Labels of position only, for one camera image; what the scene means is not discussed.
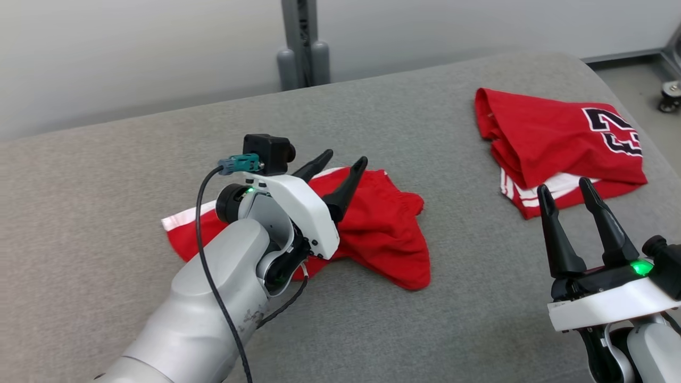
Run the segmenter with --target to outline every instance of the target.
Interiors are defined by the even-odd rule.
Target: gray table
[[[326,148],[332,166],[367,155],[423,196],[432,260],[419,292],[350,260],[328,266],[248,344],[256,382],[590,381],[579,336],[555,333],[548,318],[541,222],[498,190],[473,114],[479,87],[607,102],[633,122],[576,58],[526,52],[3,143],[5,381],[87,381],[125,349],[183,265],[160,219],[190,207],[249,132],[289,137],[294,165]],[[653,234],[678,242],[681,181],[639,132],[650,184],[608,203],[637,247]],[[207,198],[226,183],[212,182]],[[561,218],[598,265],[586,209]]]

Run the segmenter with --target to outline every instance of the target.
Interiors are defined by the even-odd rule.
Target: green led indicator
[[[652,264],[645,260],[635,260],[630,265],[638,275],[643,275],[644,277],[652,270]]]

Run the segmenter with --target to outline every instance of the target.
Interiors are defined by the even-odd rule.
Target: black cable
[[[210,173],[208,173],[208,175],[204,179],[204,181],[201,183],[201,187],[199,188],[199,195],[196,198],[196,243],[199,246],[199,257],[201,258],[201,265],[203,265],[204,267],[204,273],[206,274],[206,278],[208,280],[208,284],[210,285],[210,289],[213,295],[215,296],[217,304],[220,306],[222,314],[225,316],[225,319],[227,320],[229,329],[232,331],[232,336],[234,337],[234,341],[236,342],[236,348],[237,350],[239,350],[239,355],[241,356],[241,364],[244,366],[244,373],[246,374],[246,381],[248,383],[253,383],[253,377],[251,376],[251,368],[249,367],[249,362],[246,359],[244,345],[243,343],[241,343],[241,338],[239,338],[239,332],[236,330],[234,322],[232,322],[232,318],[229,316],[229,313],[227,312],[225,303],[222,301],[220,293],[217,291],[217,288],[215,287],[215,282],[212,280],[210,270],[208,270],[206,254],[204,253],[204,243],[201,240],[201,204],[204,198],[204,190],[206,189],[206,185],[208,184],[210,179],[214,175],[219,173],[222,169],[223,169],[222,166],[218,166],[217,168],[211,170]]]
[[[273,320],[276,318],[277,315],[281,314],[284,310],[286,310],[290,305],[293,305],[293,303],[298,299],[298,297],[302,294],[303,289],[305,289],[305,286],[307,286],[307,279],[308,276],[305,275],[305,278],[302,280],[302,284],[298,288],[298,291],[286,302],[284,303],[281,307],[279,307],[275,312],[271,313],[267,318],[263,319],[255,328],[256,330],[261,328],[262,326],[265,325],[265,323]]]
[[[669,324],[674,329],[674,331],[677,332],[677,334],[681,335],[681,327],[679,327],[679,324],[676,323],[676,321],[674,320],[674,318],[671,317],[671,315],[669,315],[666,311],[662,311],[662,318],[669,322]]]

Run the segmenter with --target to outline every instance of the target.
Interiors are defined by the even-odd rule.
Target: red fabric
[[[348,172],[348,168],[343,168],[315,178],[310,186],[320,196],[329,194]],[[310,278],[329,262],[350,257],[397,286],[408,290],[425,288],[430,283],[430,256],[416,222],[423,206],[420,196],[399,191],[383,170],[365,171],[345,218],[338,225],[338,250],[332,260],[309,258],[306,267]],[[201,225],[204,243],[227,227],[217,219],[215,210],[202,215]],[[170,245],[184,261],[198,252],[195,238],[193,222],[168,231]],[[294,279],[302,280],[300,269]]]
[[[597,114],[590,118],[592,109]],[[492,156],[523,189],[536,188],[559,172],[600,179],[595,187],[603,198],[648,183],[637,132],[611,105],[480,88],[475,113],[480,134],[492,140]],[[624,145],[626,151],[618,149]],[[559,208],[583,201],[579,189],[556,199]],[[539,216],[539,207],[523,206],[519,196],[513,203],[526,219]]]

